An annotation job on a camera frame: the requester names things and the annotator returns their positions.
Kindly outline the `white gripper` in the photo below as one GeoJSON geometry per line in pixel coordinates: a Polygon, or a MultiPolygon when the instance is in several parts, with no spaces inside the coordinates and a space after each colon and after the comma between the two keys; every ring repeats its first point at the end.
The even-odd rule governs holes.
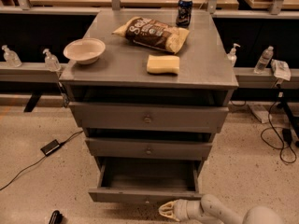
{"type": "Polygon", "coordinates": [[[203,210],[201,203],[199,201],[189,201],[189,200],[176,200],[159,207],[160,215],[166,217],[176,222],[187,221],[187,220],[198,220],[203,219],[203,210]]]}

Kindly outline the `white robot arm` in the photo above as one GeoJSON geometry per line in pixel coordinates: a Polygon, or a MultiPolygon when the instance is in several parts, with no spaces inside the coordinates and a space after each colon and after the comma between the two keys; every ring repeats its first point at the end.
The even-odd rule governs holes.
{"type": "Polygon", "coordinates": [[[242,217],[211,194],[203,195],[199,201],[170,201],[159,207],[159,214],[177,222],[197,220],[201,224],[284,224],[282,218],[266,206],[254,206],[242,217]]]}

